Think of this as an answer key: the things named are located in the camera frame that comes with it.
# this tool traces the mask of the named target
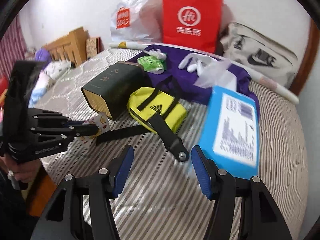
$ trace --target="purple fabric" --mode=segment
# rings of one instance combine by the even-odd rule
[[[46,49],[39,49],[35,53],[35,60],[45,62],[42,69],[45,69],[47,65],[52,61],[50,53]]]
[[[185,69],[178,68],[179,63],[185,58],[185,56],[187,56],[189,53],[192,53],[194,51],[179,49],[174,47],[161,46],[161,45],[150,45],[145,50],[151,50],[151,49],[155,49],[155,50],[160,49],[161,52],[167,54],[167,60],[166,60],[167,70],[166,71],[164,71],[160,75],[147,72],[148,77],[151,80],[152,87],[156,87],[156,85],[160,81],[172,75],[177,80],[180,87],[182,88],[183,94],[181,95],[181,98],[190,102],[196,102],[196,103],[200,103],[207,106],[211,96],[212,88],[203,89],[195,86],[194,83],[198,78],[196,71],[193,73],[189,73]],[[146,55],[147,54],[145,54],[144,52],[141,52],[137,56],[131,58],[129,61],[137,63],[138,58]],[[237,77],[237,92],[244,94],[255,101],[257,113],[258,113],[258,119],[259,119],[260,107],[259,107],[258,98],[254,93],[250,92],[249,90],[249,82],[251,80],[250,75],[247,73],[245,69],[234,64],[232,64],[228,70],[234,75],[236,75]],[[169,89],[170,90],[174,89],[172,84],[169,85]]]

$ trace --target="metal rivet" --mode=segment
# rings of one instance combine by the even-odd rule
[[[219,170],[218,170],[218,174],[220,174],[221,176],[224,176],[224,175],[227,174],[227,171],[224,170],[224,169],[219,169]]]
[[[108,170],[106,168],[101,168],[99,170],[99,174],[103,175],[103,174],[107,174],[108,173]]]
[[[68,180],[71,180],[72,177],[73,177],[72,174],[67,174],[66,176],[64,176],[64,179],[68,181]]]
[[[252,180],[256,183],[259,183],[261,181],[261,179],[258,176],[253,176]]]
[[[179,153],[179,159],[180,159],[181,161],[185,161],[186,158],[187,158],[187,156],[186,156],[186,154],[185,154],[184,152],[180,152],[180,153]]]

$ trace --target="pink striped curtain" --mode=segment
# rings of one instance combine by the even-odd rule
[[[26,42],[17,16],[0,41],[0,78],[5,76],[9,80],[14,63],[23,60],[26,51]]]

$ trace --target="adidas logo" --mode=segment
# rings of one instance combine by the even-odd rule
[[[160,112],[162,114],[162,105],[156,105],[156,106],[150,106],[152,110],[155,110],[156,112]]]

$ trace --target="green packet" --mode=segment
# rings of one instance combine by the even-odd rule
[[[155,56],[144,56],[137,59],[137,62],[143,66],[147,72],[161,74],[166,69],[165,62],[157,59]]]

